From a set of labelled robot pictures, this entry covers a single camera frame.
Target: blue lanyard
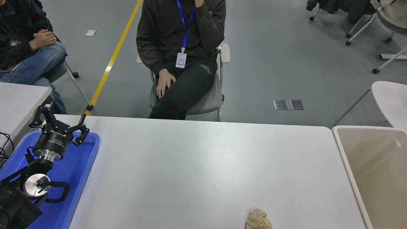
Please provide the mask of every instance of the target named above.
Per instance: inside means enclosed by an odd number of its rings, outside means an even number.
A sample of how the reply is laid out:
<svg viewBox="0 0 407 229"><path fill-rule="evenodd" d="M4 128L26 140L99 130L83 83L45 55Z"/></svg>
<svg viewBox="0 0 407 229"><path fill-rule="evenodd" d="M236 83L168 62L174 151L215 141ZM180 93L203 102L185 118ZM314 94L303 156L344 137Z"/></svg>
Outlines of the blue lanyard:
<svg viewBox="0 0 407 229"><path fill-rule="evenodd" d="M179 0L177 0L177 4L178 4L179 15L181 16L182 27L184 28L184 39L182 40L182 49L181 49L182 53L184 53L185 48L186 48L186 43L188 41L189 29L191 28L192 19L194 18L194 15L195 15L195 10L192 9L191 19L189 20L188 31L185 33L185 30L186 30L185 18L184 18L184 14L182 13L181 2Z"/></svg>

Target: jeans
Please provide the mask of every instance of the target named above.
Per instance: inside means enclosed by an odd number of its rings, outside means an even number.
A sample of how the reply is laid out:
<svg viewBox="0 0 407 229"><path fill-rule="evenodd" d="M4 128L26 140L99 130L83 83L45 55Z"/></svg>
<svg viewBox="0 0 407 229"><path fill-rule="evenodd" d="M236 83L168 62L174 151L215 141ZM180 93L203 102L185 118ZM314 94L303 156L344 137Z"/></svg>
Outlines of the jeans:
<svg viewBox="0 0 407 229"><path fill-rule="evenodd" d="M185 120L187 108L212 88L218 65L216 61L198 60L187 62L185 68L176 68L175 62L166 63L165 67L176 81L165 91L149 119Z"/></svg>
<svg viewBox="0 0 407 229"><path fill-rule="evenodd" d="M56 99L53 112L65 115L66 109L61 96L55 91L55 86L42 76L64 63L65 56L65 46L57 41L50 47L38 49L35 55L23 60L14 71L0 72L0 82L51 87L52 92L43 105L50 104L52 100Z"/></svg>

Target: white table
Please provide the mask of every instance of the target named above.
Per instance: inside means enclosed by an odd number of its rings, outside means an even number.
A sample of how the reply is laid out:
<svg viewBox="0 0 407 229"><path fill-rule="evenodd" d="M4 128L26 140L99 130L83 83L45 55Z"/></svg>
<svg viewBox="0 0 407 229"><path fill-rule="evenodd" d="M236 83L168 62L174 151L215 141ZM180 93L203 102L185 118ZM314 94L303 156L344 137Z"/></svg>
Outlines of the white table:
<svg viewBox="0 0 407 229"><path fill-rule="evenodd" d="M407 130L407 85L377 81L372 93L387 121L395 128Z"/></svg>
<svg viewBox="0 0 407 229"><path fill-rule="evenodd" d="M325 127L92 116L85 123L101 144L70 229L243 229L255 208L276 229L365 228Z"/></svg>
<svg viewBox="0 0 407 229"><path fill-rule="evenodd" d="M13 140L51 93L49 87L0 82L0 131ZM0 145L6 142L0 135Z"/></svg>

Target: plastic container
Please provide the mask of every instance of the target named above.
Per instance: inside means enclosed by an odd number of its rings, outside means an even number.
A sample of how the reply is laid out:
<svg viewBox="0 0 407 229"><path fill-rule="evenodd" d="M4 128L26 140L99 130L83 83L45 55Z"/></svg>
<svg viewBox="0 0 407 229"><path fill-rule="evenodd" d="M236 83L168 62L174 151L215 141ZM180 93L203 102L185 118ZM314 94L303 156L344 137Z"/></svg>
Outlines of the plastic container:
<svg viewBox="0 0 407 229"><path fill-rule="evenodd" d="M40 130L32 131L21 140L10 159L0 170L0 179L6 178L27 165L24 157L26 149L35 145L40 133ZM74 132L74 137L78 137L79 134L79 132ZM48 176L52 181L69 183L69 194L61 203L43 203L39 207L43 214L28 229L67 229L69 227L98 148L99 136L95 133L89 133L82 145L76 147L71 142L65 157L60 161L54 161L54 168L48 172ZM62 191L63 188L51 187L48 192L49 198L60 198Z"/></svg>
<svg viewBox="0 0 407 229"><path fill-rule="evenodd" d="M407 228L407 132L370 126L332 129L367 229Z"/></svg>

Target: black pants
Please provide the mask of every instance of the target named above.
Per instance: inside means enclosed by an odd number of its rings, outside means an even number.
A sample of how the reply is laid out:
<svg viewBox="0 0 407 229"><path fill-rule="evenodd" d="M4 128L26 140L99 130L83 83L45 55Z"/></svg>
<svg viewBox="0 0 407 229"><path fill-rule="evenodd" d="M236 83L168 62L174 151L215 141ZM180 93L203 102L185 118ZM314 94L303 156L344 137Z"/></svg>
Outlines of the black pants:
<svg viewBox="0 0 407 229"><path fill-rule="evenodd" d="M165 67L176 81L165 91L149 119L185 120L187 108L212 88L218 64L216 61L198 60L187 62L185 68L176 68L175 62L166 63Z"/></svg>

